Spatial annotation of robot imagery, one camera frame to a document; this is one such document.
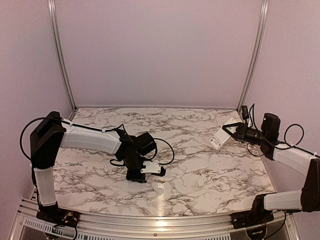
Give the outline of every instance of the marble surface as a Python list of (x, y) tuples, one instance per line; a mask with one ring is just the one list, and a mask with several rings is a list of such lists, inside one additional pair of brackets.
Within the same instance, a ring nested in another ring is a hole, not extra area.
[[(218, 151), (209, 143), (234, 110), (185, 108), (81, 108), (73, 121), (99, 128), (124, 124), (130, 135), (149, 132), (167, 140), (175, 160), (166, 175), (149, 175), (147, 183), (126, 180), (125, 167), (110, 165), (104, 152), (60, 149), (54, 167), (59, 205), (95, 213), (134, 216), (193, 216), (251, 208), (257, 194), (274, 191), (259, 157), (230, 138)], [(155, 162), (172, 153), (157, 142)], [(164, 179), (165, 183), (154, 182)]]

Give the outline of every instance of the white marble tabletop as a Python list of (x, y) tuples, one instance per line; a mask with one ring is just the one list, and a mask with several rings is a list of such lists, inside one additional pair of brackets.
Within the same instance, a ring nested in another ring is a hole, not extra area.
[[(73, 121), (108, 128), (124, 124), (130, 135), (149, 132), (167, 140), (175, 160), (164, 177), (147, 183), (126, 180), (125, 167), (114, 167), (104, 152), (60, 149), (55, 167), (59, 206), (75, 210), (131, 216), (193, 216), (249, 209), (256, 195), (274, 188), (259, 157), (230, 138), (219, 150), (209, 143), (234, 110), (186, 108), (81, 108)], [(157, 142), (154, 161), (165, 163), (171, 150)], [(164, 179), (165, 182), (154, 182)]]

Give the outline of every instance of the vertical metal post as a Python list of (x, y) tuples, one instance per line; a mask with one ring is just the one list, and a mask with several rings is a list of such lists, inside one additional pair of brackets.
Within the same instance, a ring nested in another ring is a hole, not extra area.
[(258, 31), (256, 34), (255, 44), (253, 48), (252, 58), (250, 62), (250, 66), (248, 69), (248, 73), (246, 75), (245, 83), (243, 86), (243, 90), (241, 93), (241, 97), (239, 99), (239, 103), (237, 106), (237, 111), (239, 112), (241, 110), (241, 106), (245, 103), (248, 92), (252, 83), (252, 79), (254, 77), (255, 68), (258, 60), (258, 56), (261, 50), (265, 29), (266, 29), (266, 23), (267, 23), (267, 13), (268, 13), (268, 7), (269, 7), (269, 0), (262, 0), (261, 4), (261, 12), (260, 12), (260, 18), (259, 18), (259, 24), (258, 24)]
[(55, 49), (58, 57), (58, 62), (62, 74), (63, 84), (65, 87), (65, 91), (72, 108), (72, 112), (77, 109), (76, 102), (74, 99), (74, 95), (71, 90), (71, 85), (65, 65), (65, 60), (63, 56), (63, 51), (61, 47), (60, 35), (59, 35), (59, 28), (58, 28), (58, 21), (57, 21), (57, 13), (56, 13), (56, 0), (48, 0), (48, 7), (49, 7), (49, 14), (50, 14), (50, 21), (53, 33), (53, 39), (55, 44)]

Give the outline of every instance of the small cylindrical object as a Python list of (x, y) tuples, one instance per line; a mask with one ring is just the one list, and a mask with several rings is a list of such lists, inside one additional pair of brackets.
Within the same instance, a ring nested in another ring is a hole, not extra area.
[(166, 181), (163, 180), (163, 179), (155, 179), (154, 181), (155, 181), (155, 182), (158, 182), (158, 183), (165, 183), (165, 182), (166, 182)]

